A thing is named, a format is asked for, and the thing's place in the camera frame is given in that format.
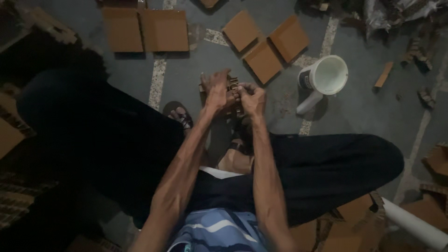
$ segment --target foot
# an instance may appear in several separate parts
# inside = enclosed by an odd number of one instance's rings
[[[180,122],[184,127],[185,136],[188,136],[191,128],[193,128],[193,119],[185,109],[178,107],[176,110],[171,110],[171,114],[168,117]]]

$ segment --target hand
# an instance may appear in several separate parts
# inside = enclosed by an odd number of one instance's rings
[[[244,111],[251,117],[262,117],[266,107],[266,93],[255,83],[240,83],[238,93]]]
[[[201,84],[207,93],[206,105],[222,110],[239,99],[240,96],[237,91],[227,91],[227,75],[229,72],[230,69],[226,68],[221,72],[214,73],[209,78],[201,74]],[[223,102],[223,92],[225,92],[225,103]]]

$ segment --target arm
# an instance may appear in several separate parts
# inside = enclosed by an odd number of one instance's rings
[[[210,78],[209,94],[196,125],[168,166],[151,202],[151,211],[131,252],[160,252],[179,217],[185,211],[196,181],[209,126],[226,105],[229,69]]]
[[[288,228],[283,187],[263,116],[265,92],[254,83],[242,83],[238,89],[244,110],[252,120],[255,155],[254,200],[260,229],[268,235],[277,251],[297,251]]]

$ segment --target white bucket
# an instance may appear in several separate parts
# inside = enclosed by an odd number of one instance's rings
[[[349,78],[345,61],[336,55],[319,59],[316,63],[302,69],[297,77],[299,87],[313,89],[313,93],[296,109],[297,114],[305,114],[314,107],[323,95],[334,95],[341,91]]]

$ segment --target floor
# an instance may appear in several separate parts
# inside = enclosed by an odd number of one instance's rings
[[[379,189],[385,198],[399,204],[418,197],[421,181],[431,176],[421,158],[435,143],[448,141],[448,50],[441,45],[433,59],[434,68],[423,75],[414,64],[401,67],[399,62],[413,32],[412,25],[400,29],[387,44],[379,39],[365,41],[352,27],[344,27],[328,15],[310,16],[298,9],[296,0],[221,0],[213,13],[206,13],[197,0],[150,0],[154,9],[185,10],[189,23],[189,53],[146,53],[144,57],[120,57],[110,52],[100,10],[93,0],[23,0],[38,4],[103,51],[109,83],[136,99],[162,110],[169,101],[182,102],[193,118],[201,108],[198,92],[201,72],[211,74],[229,67],[240,81],[255,81],[239,56],[219,32],[240,10],[247,9],[265,35],[270,34],[289,15],[297,14],[310,38],[309,47],[294,64],[284,68],[266,86],[266,118],[269,130],[280,134],[322,135],[368,133],[392,141],[403,152],[405,171]],[[295,115],[298,101],[306,93],[297,89],[297,75],[302,67],[321,56],[342,57],[349,68],[349,79],[336,95],[326,96],[315,109],[303,117]],[[394,61],[384,87],[378,94],[372,86],[384,64]],[[420,105],[416,90],[433,88],[436,109],[428,112]],[[230,139],[230,125],[224,120],[212,127],[209,142],[211,157],[217,158]],[[92,221],[99,221],[107,238],[127,248],[134,237],[130,218],[111,201],[95,193],[85,193],[80,200],[92,206]]]

